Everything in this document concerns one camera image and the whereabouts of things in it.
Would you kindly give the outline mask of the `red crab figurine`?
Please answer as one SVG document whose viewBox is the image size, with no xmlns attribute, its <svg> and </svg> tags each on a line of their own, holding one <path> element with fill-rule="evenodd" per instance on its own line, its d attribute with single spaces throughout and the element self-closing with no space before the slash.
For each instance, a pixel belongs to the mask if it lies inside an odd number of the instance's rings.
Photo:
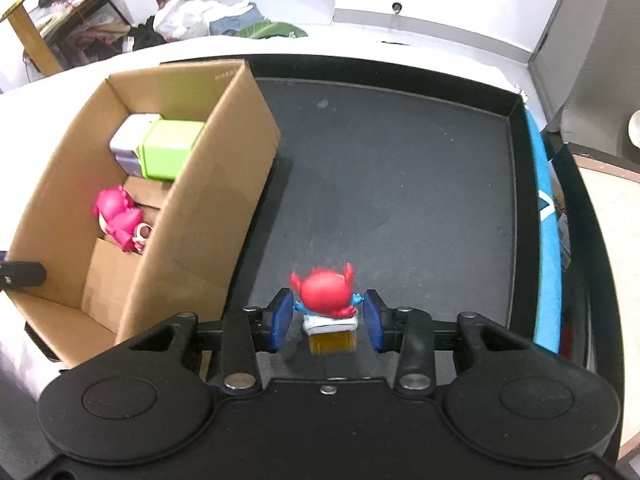
<svg viewBox="0 0 640 480">
<path fill-rule="evenodd" d="M 363 296 L 354 283 L 355 270 L 349 262 L 342 270 L 313 268 L 305 276 L 290 274 L 294 309 L 303 315 L 303 331 L 313 356 L 356 350 Z"/>
</svg>

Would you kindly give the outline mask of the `pink figurine toy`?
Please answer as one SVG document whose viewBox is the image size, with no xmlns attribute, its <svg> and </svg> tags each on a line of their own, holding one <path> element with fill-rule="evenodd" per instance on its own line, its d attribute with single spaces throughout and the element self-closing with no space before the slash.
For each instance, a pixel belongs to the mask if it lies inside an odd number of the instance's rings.
<svg viewBox="0 0 640 480">
<path fill-rule="evenodd" d="M 99 192 L 92 213 L 101 231 L 123 252 L 144 251 L 153 228 L 144 221 L 143 210 L 122 185 Z"/>
</svg>

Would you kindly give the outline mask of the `brown cardboard box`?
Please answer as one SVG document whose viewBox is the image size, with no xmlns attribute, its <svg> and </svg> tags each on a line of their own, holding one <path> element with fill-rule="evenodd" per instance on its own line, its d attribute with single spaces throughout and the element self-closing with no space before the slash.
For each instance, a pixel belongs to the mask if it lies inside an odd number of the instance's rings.
<svg viewBox="0 0 640 480">
<path fill-rule="evenodd" d="M 131 114 L 204 122 L 170 182 L 126 174 L 108 142 Z M 47 270 L 12 290 L 27 324 L 76 366 L 182 311 L 224 312 L 232 275 L 280 131 L 242 60 L 171 63 L 114 74 L 88 99 L 32 193 L 9 249 Z M 153 231 L 141 254 L 123 252 L 92 213 L 122 185 Z"/>
</svg>

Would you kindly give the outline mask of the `black shallow tray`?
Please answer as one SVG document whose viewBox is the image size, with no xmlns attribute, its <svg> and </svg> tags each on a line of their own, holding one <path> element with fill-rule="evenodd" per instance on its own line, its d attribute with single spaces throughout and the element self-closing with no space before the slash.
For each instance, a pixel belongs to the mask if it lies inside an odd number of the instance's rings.
<svg viewBox="0 0 640 480">
<path fill-rule="evenodd" d="M 534 339 L 536 177 L 519 96 L 397 64 L 247 57 L 281 131 L 228 295 L 263 306 L 292 271 L 350 262 L 356 286 L 451 321 L 476 311 Z M 572 154 L 547 154 L 561 244 L 559 352 L 624 384 L 602 232 Z"/>
</svg>

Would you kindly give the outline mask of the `white lavender cube toy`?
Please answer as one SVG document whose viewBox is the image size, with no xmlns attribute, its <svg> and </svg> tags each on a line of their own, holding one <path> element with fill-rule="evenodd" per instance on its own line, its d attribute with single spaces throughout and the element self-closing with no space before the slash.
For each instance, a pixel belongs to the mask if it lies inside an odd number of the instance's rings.
<svg viewBox="0 0 640 480">
<path fill-rule="evenodd" d="M 126 174 L 142 177 L 142 144 L 160 118 L 160 114 L 131 114 L 111 137 L 108 147 Z"/>
</svg>

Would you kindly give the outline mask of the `green cube box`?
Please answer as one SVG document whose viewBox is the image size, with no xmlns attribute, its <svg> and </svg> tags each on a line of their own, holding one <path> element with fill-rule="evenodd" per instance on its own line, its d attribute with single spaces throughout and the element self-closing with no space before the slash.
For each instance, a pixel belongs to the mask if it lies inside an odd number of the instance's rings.
<svg viewBox="0 0 640 480">
<path fill-rule="evenodd" d="M 190 155 L 205 124 L 158 118 L 136 148 L 142 177 L 173 181 Z"/>
</svg>

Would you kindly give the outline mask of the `yellow-legged side table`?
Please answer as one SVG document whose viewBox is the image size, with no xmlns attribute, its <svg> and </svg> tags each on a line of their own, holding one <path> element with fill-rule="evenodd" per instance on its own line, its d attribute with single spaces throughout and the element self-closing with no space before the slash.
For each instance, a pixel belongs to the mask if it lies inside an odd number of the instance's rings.
<svg viewBox="0 0 640 480">
<path fill-rule="evenodd" d="M 6 0 L 2 21 L 43 76 L 122 52 L 131 26 L 111 0 Z"/>
</svg>

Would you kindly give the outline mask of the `black clothes pile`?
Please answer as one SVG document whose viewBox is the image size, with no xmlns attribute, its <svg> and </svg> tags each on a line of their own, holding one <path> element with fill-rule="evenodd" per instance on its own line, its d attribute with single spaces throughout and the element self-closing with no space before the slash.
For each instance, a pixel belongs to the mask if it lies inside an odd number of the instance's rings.
<svg viewBox="0 0 640 480">
<path fill-rule="evenodd" d="M 122 50 L 132 52 L 166 44 L 165 38 L 154 29 L 153 23 L 154 15 L 144 23 L 130 29 L 128 35 L 122 40 Z"/>
</svg>

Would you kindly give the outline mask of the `green cartoon floor mat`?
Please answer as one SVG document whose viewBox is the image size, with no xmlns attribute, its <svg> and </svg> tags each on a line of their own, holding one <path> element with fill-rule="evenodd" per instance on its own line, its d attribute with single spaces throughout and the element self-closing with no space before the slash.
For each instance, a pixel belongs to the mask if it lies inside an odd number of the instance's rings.
<svg viewBox="0 0 640 480">
<path fill-rule="evenodd" d="M 307 37 L 307 33 L 290 23 L 263 20 L 240 29 L 236 36 L 256 40 L 276 37 L 298 39 Z"/>
</svg>

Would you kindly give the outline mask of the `white plastic bag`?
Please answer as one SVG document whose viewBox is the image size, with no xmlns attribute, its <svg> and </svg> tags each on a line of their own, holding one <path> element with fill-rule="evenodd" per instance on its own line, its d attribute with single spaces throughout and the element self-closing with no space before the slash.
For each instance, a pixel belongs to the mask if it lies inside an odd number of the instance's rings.
<svg viewBox="0 0 640 480">
<path fill-rule="evenodd" d="M 155 14 L 152 29 L 166 41 L 207 37 L 210 23 L 234 12 L 216 0 L 170 0 Z"/>
</svg>

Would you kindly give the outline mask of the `brown board black frame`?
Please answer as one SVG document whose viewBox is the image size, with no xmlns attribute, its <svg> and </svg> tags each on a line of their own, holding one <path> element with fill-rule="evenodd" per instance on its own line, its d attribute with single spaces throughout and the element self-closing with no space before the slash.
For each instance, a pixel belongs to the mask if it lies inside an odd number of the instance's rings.
<svg viewBox="0 0 640 480">
<path fill-rule="evenodd" d="M 639 174 L 601 162 L 583 148 L 574 153 L 596 211 L 613 271 L 622 321 L 625 408 L 618 457 L 639 451 Z"/>
</svg>

